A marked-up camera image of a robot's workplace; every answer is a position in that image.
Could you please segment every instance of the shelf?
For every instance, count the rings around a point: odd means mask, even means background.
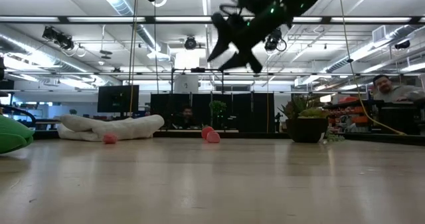
[[[363,100],[364,105],[374,105],[374,104],[383,104],[384,101],[382,100]],[[352,102],[344,102],[340,104],[334,104],[329,106],[324,106],[324,109],[336,109],[336,108],[346,108],[346,107],[352,107],[352,106],[360,106],[360,100],[352,101]]]

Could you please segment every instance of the pink toy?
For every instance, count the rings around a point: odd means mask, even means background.
[[[211,128],[210,126],[207,126],[207,127],[203,128],[202,129],[202,132],[201,132],[202,138],[206,140],[207,139],[207,136],[208,136],[208,133],[211,132],[211,131],[214,131],[214,128]]]
[[[207,135],[207,141],[209,143],[219,143],[220,142],[220,134],[215,131],[211,131]]]
[[[105,144],[115,144],[117,142],[117,136],[115,134],[105,134],[104,143]]]

